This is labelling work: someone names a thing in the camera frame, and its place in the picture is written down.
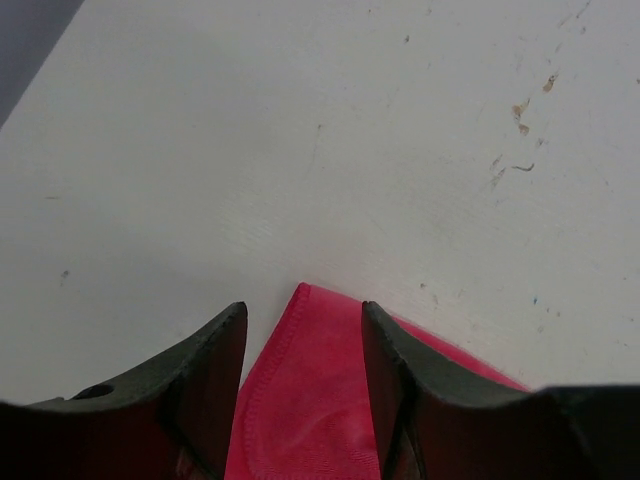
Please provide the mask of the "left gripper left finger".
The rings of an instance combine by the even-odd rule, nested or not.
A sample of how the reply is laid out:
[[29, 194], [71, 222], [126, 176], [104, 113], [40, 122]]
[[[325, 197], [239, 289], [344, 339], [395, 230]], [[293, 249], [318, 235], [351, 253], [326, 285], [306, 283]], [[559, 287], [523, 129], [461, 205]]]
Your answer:
[[194, 334], [82, 390], [1, 405], [4, 479], [221, 479], [246, 346], [233, 303]]

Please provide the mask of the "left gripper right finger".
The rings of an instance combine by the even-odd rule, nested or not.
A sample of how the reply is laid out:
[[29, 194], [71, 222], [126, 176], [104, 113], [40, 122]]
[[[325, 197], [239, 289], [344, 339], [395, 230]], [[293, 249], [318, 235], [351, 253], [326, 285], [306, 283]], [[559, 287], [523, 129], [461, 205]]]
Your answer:
[[461, 366], [362, 306], [384, 479], [636, 479], [639, 387], [509, 387]]

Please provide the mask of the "pink towel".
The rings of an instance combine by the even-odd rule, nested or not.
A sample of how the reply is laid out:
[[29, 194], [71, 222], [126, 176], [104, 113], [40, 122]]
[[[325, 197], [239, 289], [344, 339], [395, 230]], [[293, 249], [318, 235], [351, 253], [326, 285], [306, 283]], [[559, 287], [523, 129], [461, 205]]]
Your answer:
[[360, 301], [301, 283], [236, 404], [228, 479], [378, 479]]

